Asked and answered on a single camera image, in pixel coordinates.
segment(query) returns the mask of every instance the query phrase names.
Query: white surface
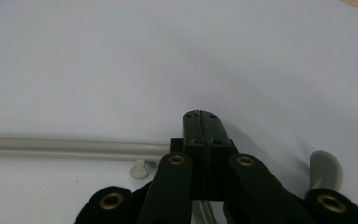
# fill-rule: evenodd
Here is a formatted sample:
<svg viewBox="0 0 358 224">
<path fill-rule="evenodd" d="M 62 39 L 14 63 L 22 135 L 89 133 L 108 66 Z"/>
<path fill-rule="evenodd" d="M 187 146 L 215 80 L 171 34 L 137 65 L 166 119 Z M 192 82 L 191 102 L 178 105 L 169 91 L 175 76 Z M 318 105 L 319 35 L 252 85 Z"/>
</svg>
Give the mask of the white surface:
<svg viewBox="0 0 358 224">
<path fill-rule="evenodd" d="M 241 152 L 300 196 L 311 152 L 334 154 L 358 204 L 358 9 L 0 1 L 0 137 L 169 143 L 193 109 L 218 115 Z M 0 158 L 0 223 L 71 223 L 97 189 L 142 186 L 132 166 Z"/>
</svg>

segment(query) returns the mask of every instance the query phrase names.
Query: black bracket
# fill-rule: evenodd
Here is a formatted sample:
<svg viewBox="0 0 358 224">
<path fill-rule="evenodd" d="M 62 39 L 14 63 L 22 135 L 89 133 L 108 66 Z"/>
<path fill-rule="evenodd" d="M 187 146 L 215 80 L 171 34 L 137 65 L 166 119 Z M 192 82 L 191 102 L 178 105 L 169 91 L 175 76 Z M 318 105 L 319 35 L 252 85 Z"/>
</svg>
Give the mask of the black bracket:
<svg viewBox="0 0 358 224">
<path fill-rule="evenodd" d="M 76 224 L 184 224 L 193 200 L 222 201 L 227 223 L 358 223 L 358 206 L 330 189 L 302 200 L 258 158 L 240 154 L 216 115 L 190 111 L 154 180 L 131 193 L 109 187 L 85 205 Z"/>
</svg>

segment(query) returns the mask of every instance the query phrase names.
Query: silver metal rod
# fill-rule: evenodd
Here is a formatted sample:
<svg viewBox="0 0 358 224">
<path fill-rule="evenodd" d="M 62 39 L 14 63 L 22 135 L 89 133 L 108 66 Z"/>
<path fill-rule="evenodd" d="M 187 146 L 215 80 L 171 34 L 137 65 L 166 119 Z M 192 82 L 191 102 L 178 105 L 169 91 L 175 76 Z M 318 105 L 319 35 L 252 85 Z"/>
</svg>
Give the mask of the silver metal rod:
<svg viewBox="0 0 358 224">
<path fill-rule="evenodd" d="M 0 138 L 0 156 L 160 161 L 169 150 L 163 144 Z"/>
<path fill-rule="evenodd" d="M 193 224 L 216 224 L 213 210 L 209 201 L 193 201 L 193 214 L 191 216 Z"/>
</svg>

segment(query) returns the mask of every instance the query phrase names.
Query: brass grommet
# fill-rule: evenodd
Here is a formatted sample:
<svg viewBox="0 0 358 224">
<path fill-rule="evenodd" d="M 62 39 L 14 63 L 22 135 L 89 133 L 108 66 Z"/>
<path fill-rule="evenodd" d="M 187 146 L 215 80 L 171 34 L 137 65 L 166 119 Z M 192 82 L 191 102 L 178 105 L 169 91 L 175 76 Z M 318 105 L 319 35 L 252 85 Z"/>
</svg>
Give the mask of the brass grommet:
<svg viewBox="0 0 358 224">
<path fill-rule="evenodd" d="M 255 161 L 252 160 L 252 158 L 250 157 L 238 157 L 237 163 L 242 166 L 253 166 L 255 164 Z"/>
<path fill-rule="evenodd" d="M 185 163 L 185 158 L 183 156 L 175 155 L 175 156 L 169 157 L 168 161 L 172 165 L 182 165 L 183 163 Z"/>
<path fill-rule="evenodd" d="M 319 195 L 318 203 L 323 205 L 328 210 L 336 213 L 344 213 L 348 209 L 347 206 L 342 201 L 328 194 Z"/>
<path fill-rule="evenodd" d="M 117 198 L 115 203 L 108 203 L 107 200 L 110 198 Z M 100 200 L 100 207 L 104 210 L 112 210 L 121 206 L 124 202 L 124 196 L 119 192 L 113 192 L 110 194 L 106 194 Z"/>
</svg>

